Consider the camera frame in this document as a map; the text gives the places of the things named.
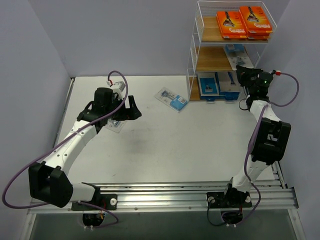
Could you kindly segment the Harry's box white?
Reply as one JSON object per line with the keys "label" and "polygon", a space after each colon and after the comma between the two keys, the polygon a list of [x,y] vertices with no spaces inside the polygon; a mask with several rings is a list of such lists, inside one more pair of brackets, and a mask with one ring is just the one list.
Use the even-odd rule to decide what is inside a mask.
{"label": "Harry's box white", "polygon": [[235,71],[218,71],[215,76],[221,95],[240,93],[241,87]]}

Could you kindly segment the grey blue Harry's box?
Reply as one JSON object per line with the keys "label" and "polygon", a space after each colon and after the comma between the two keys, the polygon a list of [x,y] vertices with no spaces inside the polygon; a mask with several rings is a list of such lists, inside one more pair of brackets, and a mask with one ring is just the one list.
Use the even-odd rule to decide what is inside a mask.
{"label": "grey blue Harry's box", "polygon": [[203,100],[215,98],[219,95],[218,85],[214,72],[198,72],[200,98]]}

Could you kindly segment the orange Gillette box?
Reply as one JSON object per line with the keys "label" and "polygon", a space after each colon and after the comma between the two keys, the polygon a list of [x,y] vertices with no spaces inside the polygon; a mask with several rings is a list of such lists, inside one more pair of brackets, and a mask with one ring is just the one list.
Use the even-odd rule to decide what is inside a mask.
{"label": "orange Gillette box", "polygon": [[269,35],[273,27],[261,6],[240,6],[239,13],[247,33]]}
{"label": "orange Gillette box", "polygon": [[255,41],[267,41],[270,38],[270,33],[251,33],[246,34],[247,39]]}
{"label": "orange Gillette box", "polygon": [[247,31],[239,11],[218,11],[216,21],[223,39],[242,40],[247,38]]}

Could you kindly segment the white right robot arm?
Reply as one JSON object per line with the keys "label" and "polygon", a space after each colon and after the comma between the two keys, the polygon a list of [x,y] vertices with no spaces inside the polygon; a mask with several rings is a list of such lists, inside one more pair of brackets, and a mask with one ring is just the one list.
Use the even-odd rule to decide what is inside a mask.
{"label": "white right robot arm", "polygon": [[236,66],[240,86],[247,91],[247,110],[255,117],[256,126],[249,140],[243,168],[232,177],[224,191],[207,193],[209,208],[249,208],[252,206],[250,190],[260,174],[275,162],[282,160],[291,125],[274,113],[268,97],[274,76],[279,70],[266,72],[261,68]]}

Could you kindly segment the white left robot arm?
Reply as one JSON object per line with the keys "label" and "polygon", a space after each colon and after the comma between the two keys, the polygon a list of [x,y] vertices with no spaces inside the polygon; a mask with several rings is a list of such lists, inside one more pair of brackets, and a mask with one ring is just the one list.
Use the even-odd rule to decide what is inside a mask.
{"label": "white left robot arm", "polygon": [[116,88],[99,87],[94,99],[79,113],[64,140],[41,162],[28,168],[29,192],[34,199],[59,208],[81,203],[90,210],[102,203],[99,187],[91,183],[71,183],[68,174],[76,158],[108,123],[108,120],[133,121],[142,116],[134,96],[125,96]]}

